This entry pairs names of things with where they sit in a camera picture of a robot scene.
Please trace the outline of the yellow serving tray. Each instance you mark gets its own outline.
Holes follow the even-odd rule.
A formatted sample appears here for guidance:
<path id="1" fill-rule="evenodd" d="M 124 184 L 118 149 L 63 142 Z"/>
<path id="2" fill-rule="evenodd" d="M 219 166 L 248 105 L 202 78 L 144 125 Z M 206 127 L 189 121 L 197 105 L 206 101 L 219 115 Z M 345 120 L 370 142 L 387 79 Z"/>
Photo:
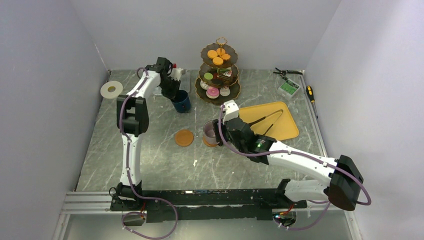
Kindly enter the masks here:
<path id="1" fill-rule="evenodd" d="M 245 123 L 248 124 L 280 109 L 283 109 L 283 113 L 280 117 L 280 114 L 276 113 L 266 120 L 250 126 L 251 130 L 255 134 L 263 135 L 267 128 L 274 123 L 273 127 L 266 136 L 278 141 L 296 138 L 299 135 L 298 127 L 288 109 L 288 106 L 282 101 L 242 107 L 239 109 L 239 116 Z"/>

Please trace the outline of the pink frosted donut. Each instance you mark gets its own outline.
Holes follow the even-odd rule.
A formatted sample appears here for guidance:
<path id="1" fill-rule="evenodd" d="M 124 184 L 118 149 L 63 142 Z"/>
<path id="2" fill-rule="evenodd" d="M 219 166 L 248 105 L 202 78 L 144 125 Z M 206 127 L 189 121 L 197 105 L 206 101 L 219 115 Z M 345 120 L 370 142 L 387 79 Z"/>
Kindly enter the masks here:
<path id="1" fill-rule="evenodd" d="M 220 90 L 218 88 L 216 88 L 216 87 L 210 86 L 206 90 L 206 96 L 209 99 L 216 99 L 216 98 L 218 98 L 220 96 Z"/>

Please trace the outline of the orange macaron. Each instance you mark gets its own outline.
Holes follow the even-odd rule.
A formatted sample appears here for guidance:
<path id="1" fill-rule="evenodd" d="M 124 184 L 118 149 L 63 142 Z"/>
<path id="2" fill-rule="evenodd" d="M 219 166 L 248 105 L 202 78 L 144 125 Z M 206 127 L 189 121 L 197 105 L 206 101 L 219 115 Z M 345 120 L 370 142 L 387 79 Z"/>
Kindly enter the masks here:
<path id="1" fill-rule="evenodd" d="M 217 56 L 212 59 L 212 63 L 216 66 L 221 66 L 224 63 L 224 60 L 220 56 Z"/>
<path id="2" fill-rule="evenodd" d="M 222 55 L 224 55 L 224 54 L 226 53 L 225 49 L 224 49 L 224 48 L 222 48 L 222 47 L 217 48 L 217 49 L 216 49 L 216 52 L 217 52 L 217 54 L 218 54 L 219 56 L 222 56 Z"/>

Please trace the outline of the dark blue mug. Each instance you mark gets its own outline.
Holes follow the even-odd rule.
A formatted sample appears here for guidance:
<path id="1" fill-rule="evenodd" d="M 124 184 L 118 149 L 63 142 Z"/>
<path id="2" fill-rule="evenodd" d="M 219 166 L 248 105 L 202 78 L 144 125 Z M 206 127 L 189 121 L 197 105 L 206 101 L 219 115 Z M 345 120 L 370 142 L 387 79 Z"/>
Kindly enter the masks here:
<path id="1" fill-rule="evenodd" d="M 188 113 L 191 109 L 189 94 L 185 90 L 179 90 L 171 103 L 178 113 Z"/>

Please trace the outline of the black serving tongs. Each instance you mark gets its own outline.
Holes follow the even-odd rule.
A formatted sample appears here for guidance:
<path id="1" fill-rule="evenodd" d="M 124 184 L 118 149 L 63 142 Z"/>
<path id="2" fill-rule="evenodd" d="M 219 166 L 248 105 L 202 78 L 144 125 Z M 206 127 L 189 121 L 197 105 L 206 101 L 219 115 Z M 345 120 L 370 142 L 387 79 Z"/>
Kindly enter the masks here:
<path id="1" fill-rule="evenodd" d="M 266 116 L 263 116 L 263 117 L 261 117 L 261 118 L 259 118 L 259 119 L 257 119 L 257 120 L 255 120 L 255 121 L 253 121 L 253 122 L 250 122 L 250 123 L 248 123 L 248 125 L 250 126 L 250 127 L 252 127 L 253 125 L 255 125 L 255 124 L 258 124 L 258 123 L 260 123 L 261 121 L 264 121 L 264 120 L 266 120 L 267 118 L 269 118 L 269 117 L 271 117 L 272 115 L 275 115 L 275 114 L 277 114 L 277 113 L 279 113 L 279 116 L 278 116 L 278 118 L 283 114 L 283 112 L 284 112 L 284 110 L 283 109 L 279 109 L 279 110 L 276 110 L 276 111 L 274 111 L 274 112 L 272 112 L 272 113 L 270 113 L 270 114 L 268 114 L 268 115 L 266 115 Z M 267 129 L 266 129 L 266 131 L 263 133 L 263 135 L 267 135 L 267 133 L 271 130 L 271 128 L 274 126 L 274 123 L 272 123 Z"/>

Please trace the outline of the black sandwich cookie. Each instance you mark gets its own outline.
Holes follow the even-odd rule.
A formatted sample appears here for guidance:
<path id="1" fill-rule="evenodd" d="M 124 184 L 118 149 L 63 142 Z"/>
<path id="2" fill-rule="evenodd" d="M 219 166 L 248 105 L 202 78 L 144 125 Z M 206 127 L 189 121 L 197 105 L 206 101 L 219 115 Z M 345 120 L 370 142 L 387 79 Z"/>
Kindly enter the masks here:
<path id="1" fill-rule="evenodd" d="M 223 84 L 222 80 L 217 78 L 212 79 L 211 82 L 216 86 L 221 86 Z"/>

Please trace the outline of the three-tier black dessert stand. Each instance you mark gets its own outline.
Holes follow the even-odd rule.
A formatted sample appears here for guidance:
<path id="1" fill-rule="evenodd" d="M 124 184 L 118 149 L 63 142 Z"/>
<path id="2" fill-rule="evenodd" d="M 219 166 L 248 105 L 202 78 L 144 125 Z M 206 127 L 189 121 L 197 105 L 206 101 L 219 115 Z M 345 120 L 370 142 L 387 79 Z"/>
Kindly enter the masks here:
<path id="1" fill-rule="evenodd" d="M 224 48 L 226 54 L 230 55 L 229 60 L 224 60 L 222 65 L 214 65 L 212 59 L 208 58 L 207 52 L 209 50 L 215 50 L 218 48 Z M 241 85 L 240 85 L 240 70 L 236 66 L 236 63 L 238 61 L 238 54 L 236 53 L 236 50 L 228 45 L 228 40 L 220 36 L 218 37 L 214 43 L 208 44 L 206 47 L 204 47 L 200 53 L 200 57 L 203 61 L 202 65 L 200 66 L 200 69 L 198 71 L 197 78 L 194 83 L 195 92 L 196 95 L 203 100 L 206 103 L 213 104 L 213 105 L 221 105 L 226 101 L 234 100 L 236 99 L 240 92 L 241 92 Z M 222 72 L 232 70 L 232 78 L 224 78 L 222 76 Z M 205 73 L 211 73 L 213 74 L 213 79 L 221 79 L 222 85 L 214 85 L 211 80 L 204 79 Z M 229 96 L 219 96 L 215 99 L 210 99 L 206 95 L 206 90 L 202 89 L 200 86 L 200 81 L 204 81 L 207 83 L 210 87 L 215 87 L 220 90 L 222 87 L 229 87 L 230 94 Z"/>

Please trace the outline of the red white cake slice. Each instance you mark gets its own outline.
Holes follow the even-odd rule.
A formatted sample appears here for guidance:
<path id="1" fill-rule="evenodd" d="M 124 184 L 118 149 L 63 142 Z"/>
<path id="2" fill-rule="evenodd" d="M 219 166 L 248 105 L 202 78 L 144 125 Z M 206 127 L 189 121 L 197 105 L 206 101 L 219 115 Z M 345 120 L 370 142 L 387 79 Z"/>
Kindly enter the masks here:
<path id="1" fill-rule="evenodd" d="M 232 74 L 233 74 L 233 71 L 232 70 L 227 70 L 227 71 L 222 72 L 221 75 L 222 75 L 223 78 L 231 79 L 232 78 Z"/>

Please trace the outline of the wooden coaster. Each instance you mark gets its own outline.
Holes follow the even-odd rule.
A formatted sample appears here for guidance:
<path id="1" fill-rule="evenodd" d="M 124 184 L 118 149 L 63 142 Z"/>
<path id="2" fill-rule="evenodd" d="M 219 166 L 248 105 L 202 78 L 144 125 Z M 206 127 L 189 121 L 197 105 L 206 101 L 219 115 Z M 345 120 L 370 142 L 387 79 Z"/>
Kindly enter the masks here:
<path id="1" fill-rule="evenodd" d="M 202 142 L 207 146 L 207 147 L 210 147 L 210 148 L 214 148 L 214 147 L 217 147 L 218 145 L 217 144 L 210 144 L 210 143 L 208 143 L 205 139 L 203 139 L 202 140 Z"/>
<path id="2" fill-rule="evenodd" d="M 194 134 L 188 129 L 181 129 L 175 134 L 175 143 L 180 147 L 188 147 L 194 140 Z"/>

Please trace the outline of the orange round cookie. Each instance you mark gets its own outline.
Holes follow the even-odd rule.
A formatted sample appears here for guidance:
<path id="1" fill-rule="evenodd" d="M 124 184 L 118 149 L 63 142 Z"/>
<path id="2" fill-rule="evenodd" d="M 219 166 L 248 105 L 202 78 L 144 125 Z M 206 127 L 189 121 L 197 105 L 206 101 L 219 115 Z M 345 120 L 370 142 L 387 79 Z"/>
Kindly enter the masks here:
<path id="1" fill-rule="evenodd" d="M 215 50 L 213 50 L 213 49 L 207 51 L 207 57 L 209 59 L 212 59 L 213 60 L 214 58 L 216 58 L 218 56 L 219 56 L 218 53 Z"/>

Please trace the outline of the mauve mug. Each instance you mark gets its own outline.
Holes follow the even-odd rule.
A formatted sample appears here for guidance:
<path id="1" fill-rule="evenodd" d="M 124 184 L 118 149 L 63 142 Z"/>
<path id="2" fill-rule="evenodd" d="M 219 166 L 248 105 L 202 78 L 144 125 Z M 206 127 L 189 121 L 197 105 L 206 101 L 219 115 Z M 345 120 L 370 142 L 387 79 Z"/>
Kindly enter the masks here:
<path id="1" fill-rule="evenodd" d="M 217 144 L 213 122 L 210 120 L 203 126 L 203 137 L 209 144 Z"/>

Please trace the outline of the orange macaron top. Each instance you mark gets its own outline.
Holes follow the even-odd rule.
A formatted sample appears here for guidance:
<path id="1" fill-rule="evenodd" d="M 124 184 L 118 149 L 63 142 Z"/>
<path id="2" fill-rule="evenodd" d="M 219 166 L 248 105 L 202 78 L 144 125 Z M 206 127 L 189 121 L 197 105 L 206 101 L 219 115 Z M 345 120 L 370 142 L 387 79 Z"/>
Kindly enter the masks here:
<path id="1" fill-rule="evenodd" d="M 216 66 L 221 66 L 224 63 L 224 60 L 220 56 L 217 56 L 212 59 L 212 63 Z"/>

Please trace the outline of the white chocolate drizzle donut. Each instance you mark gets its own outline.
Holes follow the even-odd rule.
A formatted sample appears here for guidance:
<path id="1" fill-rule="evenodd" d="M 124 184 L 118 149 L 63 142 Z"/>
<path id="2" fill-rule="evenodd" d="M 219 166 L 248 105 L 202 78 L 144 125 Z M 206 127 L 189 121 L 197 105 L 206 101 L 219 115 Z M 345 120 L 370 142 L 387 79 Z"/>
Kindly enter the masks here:
<path id="1" fill-rule="evenodd" d="M 210 86 L 207 83 L 205 83 L 203 80 L 201 80 L 200 87 L 204 90 L 208 90 Z"/>

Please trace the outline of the orange waffle cookie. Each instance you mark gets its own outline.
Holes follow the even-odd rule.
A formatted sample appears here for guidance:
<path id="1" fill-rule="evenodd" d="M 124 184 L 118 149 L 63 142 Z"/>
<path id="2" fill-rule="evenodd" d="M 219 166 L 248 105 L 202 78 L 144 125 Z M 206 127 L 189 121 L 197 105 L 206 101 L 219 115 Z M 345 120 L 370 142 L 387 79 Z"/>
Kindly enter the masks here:
<path id="1" fill-rule="evenodd" d="M 231 56 L 228 53 L 224 53 L 220 56 L 224 61 L 227 61 L 231 58 Z"/>

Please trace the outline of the green macaron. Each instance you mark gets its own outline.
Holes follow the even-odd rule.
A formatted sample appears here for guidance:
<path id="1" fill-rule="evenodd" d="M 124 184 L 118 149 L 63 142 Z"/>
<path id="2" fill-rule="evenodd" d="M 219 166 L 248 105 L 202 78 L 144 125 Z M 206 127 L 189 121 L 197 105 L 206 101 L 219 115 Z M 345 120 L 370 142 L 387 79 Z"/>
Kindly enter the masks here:
<path id="1" fill-rule="evenodd" d="M 212 79 L 214 78 L 214 75 L 213 75 L 212 73 L 210 73 L 210 72 L 206 72 L 206 73 L 203 75 L 203 77 L 204 77 L 204 79 L 205 79 L 205 80 L 210 81 L 210 80 L 212 80 Z"/>

